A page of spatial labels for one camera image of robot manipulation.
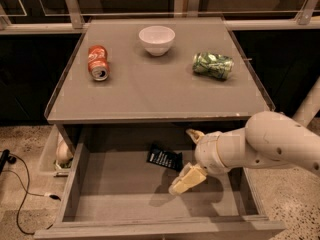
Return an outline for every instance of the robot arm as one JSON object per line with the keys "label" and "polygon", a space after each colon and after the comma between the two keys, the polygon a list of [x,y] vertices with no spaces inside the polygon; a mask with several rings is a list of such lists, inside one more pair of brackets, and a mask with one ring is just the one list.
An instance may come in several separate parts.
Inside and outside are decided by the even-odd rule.
{"label": "robot arm", "polygon": [[[189,129],[187,134],[197,144],[197,165],[209,176],[236,167],[287,168],[297,165],[320,177],[320,137],[280,113],[257,113],[244,128],[226,133],[203,134]],[[169,192],[181,194],[178,189],[190,180],[193,185],[201,183],[203,177],[195,175],[193,167],[189,166],[173,182]]]}

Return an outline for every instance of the green can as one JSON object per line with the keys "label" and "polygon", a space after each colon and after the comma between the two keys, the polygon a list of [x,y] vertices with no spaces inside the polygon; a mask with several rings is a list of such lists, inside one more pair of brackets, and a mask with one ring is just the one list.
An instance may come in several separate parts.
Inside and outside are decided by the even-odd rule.
{"label": "green can", "polygon": [[230,57],[210,52],[197,53],[193,58],[193,71],[202,75],[226,80],[233,67]]}

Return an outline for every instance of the red can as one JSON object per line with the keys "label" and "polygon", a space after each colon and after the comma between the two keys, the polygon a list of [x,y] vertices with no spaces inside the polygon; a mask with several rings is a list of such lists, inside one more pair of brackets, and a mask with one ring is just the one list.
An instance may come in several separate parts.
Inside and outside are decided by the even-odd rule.
{"label": "red can", "polygon": [[89,48],[88,70],[94,80],[107,79],[110,68],[107,62],[108,52],[102,45],[94,45]]}

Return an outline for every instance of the gray tabletop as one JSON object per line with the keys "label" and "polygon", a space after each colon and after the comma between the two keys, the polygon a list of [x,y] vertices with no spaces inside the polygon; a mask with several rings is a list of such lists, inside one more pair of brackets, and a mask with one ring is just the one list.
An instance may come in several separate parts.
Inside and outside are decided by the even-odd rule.
{"label": "gray tabletop", "polygon": [[[173,47],[161,57],[141,46],[139,31],[169,26]],[[102,82],[87,70],[88,48],[108,50],[111,74]],[[210,51],[234,60],[226,81],[193,73],[193,56]],[[48,121],[56,124],[244,119],[268,110],[220,18],[93,20]]]}

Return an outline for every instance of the white bowl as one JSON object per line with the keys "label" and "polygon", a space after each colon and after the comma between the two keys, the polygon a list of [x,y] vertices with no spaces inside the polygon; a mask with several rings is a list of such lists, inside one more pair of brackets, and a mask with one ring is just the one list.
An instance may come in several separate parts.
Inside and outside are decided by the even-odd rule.
{"label": "white bowl", "polygon": [[139,33],[142,46],[153,56],[165,54],[173,44],[175,33],[171,28],[151,26]]}

